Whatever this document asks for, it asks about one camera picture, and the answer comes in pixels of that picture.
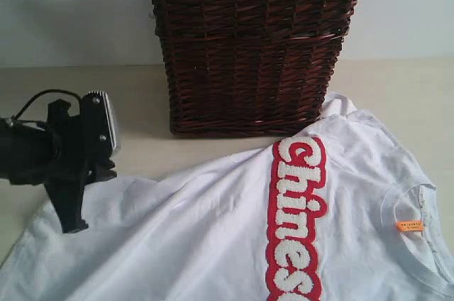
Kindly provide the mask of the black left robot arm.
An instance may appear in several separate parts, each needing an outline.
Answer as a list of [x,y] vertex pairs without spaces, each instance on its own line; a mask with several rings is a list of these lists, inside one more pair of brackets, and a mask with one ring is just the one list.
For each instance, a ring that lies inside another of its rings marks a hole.
[[85,187],[115,178],[112,156],[120,148],[118,123],[110,101],[89,95],[80,112],[58,99],[46,121],[1,120],[1,178],[11,185],[43,185],[62,232],[84,231]]

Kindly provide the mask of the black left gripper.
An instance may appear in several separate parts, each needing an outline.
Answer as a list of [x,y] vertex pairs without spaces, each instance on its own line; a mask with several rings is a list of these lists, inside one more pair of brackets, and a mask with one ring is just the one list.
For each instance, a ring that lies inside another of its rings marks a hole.
[[89,227],[82,218],[84,185],[117,177],[111,159],[88,156],[81,101],[78,115],[70,116],[70,103],[58,99],[48,104],[46,121],[9,119],[9,182],[44,184],[64,234]]

